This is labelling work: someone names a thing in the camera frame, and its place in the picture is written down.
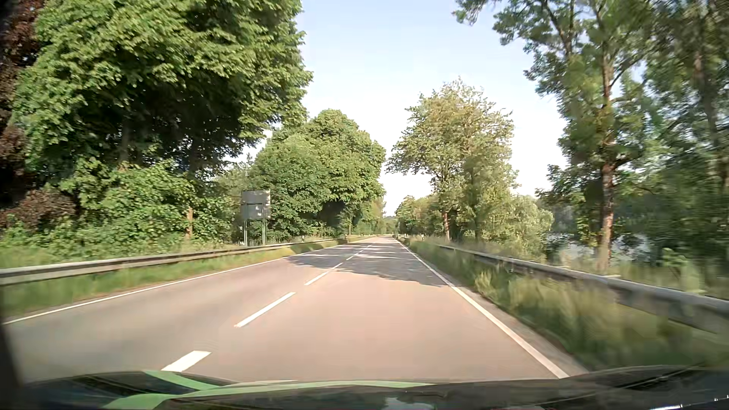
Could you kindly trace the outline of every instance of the solid white edge line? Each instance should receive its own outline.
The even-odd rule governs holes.
[[[368,239],[371,239],[371,238],[364,238],[364,239],[360,239],[359,241],[366,241]],[[47,314],[58,313],[58,312],[62,312],[64,310],[74,309],[74,308],[77,308],[77,307],[91,305],[91,304],[99,303],[99,302],[103,302],[103,301],[110,301],[112,299],[121,298],[122,296],[129,296],[129,295],[133,295],[135,293],[141,293],[141,292],[146,292],[148,290],[159,289],[159,288],[165,287],[165,286],[177,285],[178,283],[189,282],[191,280],[196,280],[196,279],[202,279],[202,278],[206,278],[208,276],[220,275],[220,274],[224,274],[226,272],[234,271],[236,269],[250,268],[251,266],[258,266],[258,265],[262,265],[264,263],[276,262],[277,260],[287,259],[287,258],[291,258],[291,257],[298,256],[298,255],[304,255],[305,253],[309,253],[309,252],[317,252],[317,251],[325,250],[325,249],[329,249],[329,248],[342,247],[344,245],[353,244],[353,243],[359,242],[359,241],[348,242],[346,244],[335,245],[333,247],[326,247],[326,248],[321,248],[321,249],[317,249],[317,250],[310,250],[308,252],[301,252],[301,253],[297,253],[296,255],[289,255],[289,256],[284,256],[282,258],[278,258],[278,259],[266,260],[266,261],[263,261],[263,262],[254,263],[252,265],[239,266],[237,268],[227,269],[225,271],[220,271],[220,272],[214,272],[212,274],[206,274],[206,275],[202,275],[202,276],[195,276],[195,277],[192,277],[192,278],[178,280],[178,281],[175,281],[175,282],[165,283],[163,285],[157,285],[157,286],[152,286],[152,287],[145,287],[144,289],[134,290],[132,292],[122,293],[120,295],[109,296],[108,298],[94,299],[94,300],[88,301],[88,302],[78,303],[78,304],[75,304],[75,305],[70,305],[70,306],[66,306],[66,307],[59,308],[59,309],[49,310],[48,312],[41,312],[41,313],[32,314],[30,316],[18,317],[17,319],[8,320],[7,322],[3,322],[2,325],[9,325],[11,323],[16,323],[16,322],[21,322],[23,320],[33,319],[35,317],[41,317],[41,316],[45,316]]]
[[[306,283],[304,284],[304,286],[309,286],[309,285],[311,285],[312,283],[316,282],[316,281],[317,281],[318,279],[322,278],[322,277],[323,277],[324,275],[326,275],[326,274],[328,274],[328,273],[329,273],[329,271],[326,271],[326,272],[324,272],[323,274],[321,274],[321,275],[319,275],[319,276],[315,277],[314,279],[310,280],[309,282],[306,282]]]
[[[243,326],[248,325],[250,322],[253,322],[260,315],[268,312],[269,310],[271,310],[274,307],[276,307],[276,305],[278,305],[279,303],[281,303],[281,302],[285,301],[286,299],[292,297],[295,294],[296,294],[296,292],[289,292],[286,295],[281,296],[277,301],[275,301],[272,304],[266,306],[265,308],[259,310],[258,312],[253,313],[252,315],[248,316],[247,318],[241,320],[240,322],[236,323],[235,326],[237,328],[242,328]]]
[[[199,362],[200,360],[204,359],[210,354],[210,352],[204,352],[202,350],[193,350],[190,353],[187,353],[185,356],[182,356],[174,363],[165,366],[162,368],[162,370],[166,371],[186,371],[188,368],[192,367],[195,363]]]
[[[412,256],[414,256],[417,260],[420,261],[423,265],[425,265],[426,268],[428,268],[431,272],[433,272],[436,276],[438,276],[446,285],[448,285],[451,289],[455,290],[456,293],[458,293],[463,299],[466,299],[468,303],[473,305],[483,316],[486,316],[490,321],[492,321],[496,326],[499,327],[499,329],[503,330],[504,333],[506,333],[511,339],[513,339],[519,346],[523,347],[524,350],[526,350],[533,358],[537,359],[539,363],[541,363],[544,367],[547,368],[547,370],[551,371],[552,374],[557,376],[559,379],[564,379],[565,377],[569,377],[567,373],[565,373],[564,370],[560,369],[556,364],[552,362],[552,360],[547,359],[539,350],[535,349],[532,345],[530,345],[526,340],[522,339],[521,336],[516,334],[513,330],[511,330],[508,326],[506,326],[501,320],[498,320],[495,316],[492,315],[488,310],[484,309],[483,306],[476,303],[473,299],[471,299],[467,294],[463,293],[462,290],[458,289],[457,286],[455,286],[453,283],[451,283],[450,280],[446,279],[443,275],[439,274],[435,269],[431,268],[430,265],[425,263],[422,259],[420,259],[419,256],[417,256],[413,251],[410,250],[410,248],[406,247],[402,242],[398,241],[402,247],[405,248]]]

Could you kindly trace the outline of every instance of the blue sky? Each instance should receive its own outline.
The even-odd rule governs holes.
[[[513,111],[512,165],[519,193],[548,187],[550,163],[563,165],[557,147],[564,122],[551,97],[540,98],[523,76],[531,57],[521,43],[501,46],[485,10],[474,26],[458,24],[453,0],[303,0],[297,17],[306,32],[304,64],[313,82],[303,100],[314,116],[340,109],[388,153],[408,125],[405,108],[459,75],[483,87],[499,108]],[[425,175],[382,174],[386,213],[406,195],[430,192]]]

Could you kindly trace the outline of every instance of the guardrail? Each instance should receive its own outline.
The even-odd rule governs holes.
[[[454,252],[471,254],[480,262],[505,268],[518,274],[574,282],[576,286],[593,286],[608,289],[615,294],[615,300],[621,305],[630,306],[631,308],[658,316],[664,316],[675,322],[680,322],[697,329],[707,330],[712,333],[726,334],[729,332],[729,301],[723,299],[682,292],[681,290],[669,289],[667,287],[631,282],[614,277],[573,271],[571,269],[558,268],[556,266],[544,265],[527,260],[465,250],[450,245],[433,245]]]
[[[317,241],[260,245],[256,247],[244,247],[231,250],[206,250],[199,252],[171,253],[166,255],[133,256],[129,258],[87,260],[84,262],[68,262],[56,263],[53,265],[23,266],[20,268],[0,269],[0,286],[38,282],[41,280],[58,279],[68,276],[97,274],[101,272],[117,271],[119,269],[140,268],[142,266],[165,265],[168,263],[185,262],[188,260],[240,255],[264,250],[274,250],[291,245],[317,244],[319,242],[329,241],[339,241],[341,244],[345,244],[348,242],[348,239],[320,239]]]

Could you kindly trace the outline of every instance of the tall grass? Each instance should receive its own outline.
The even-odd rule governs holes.
[[[596,259],[591,255],[570,255],[568,252],[563,251],[558,254],[556,260],[548,260],[544,254],[527,253],[517,247],[510,247],[509,244],[477,243],[469,239],[450,242],[445,238],[436,236],[426,237],[425,241],[492,255],[563,266],[591,274],[618,276],[621,279],[633,282],[729,299],[729,277],[719,272],[715,266],[692,263],[689,260],[684,260],[681,266],[652,266],[625,258],[613,258],[610,267],[606,271],[600,272],[597,268]]]
[[[0,288],[3,302],[2,311],[6,316],[18,315],[96,298],[143,285],[169,282],[332,247],[353,240],[356,240],[356,238],[333,239],[332,241],[316,244],[293,244],[277,250],[265,250],[244,255],[222,256],[146,268],[121,269],[99,274],[4,286]]]
[[[718,364],[729,357],[729,324],[719,336],[615,303],[609,290],[521,276],[428,242],[409,246],[590,369]]]

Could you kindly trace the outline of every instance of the asphalt road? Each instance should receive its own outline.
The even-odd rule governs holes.
[[[5,325],[26,381],[167,369],[257,380],[544,379],[585,370],[378,237]]]

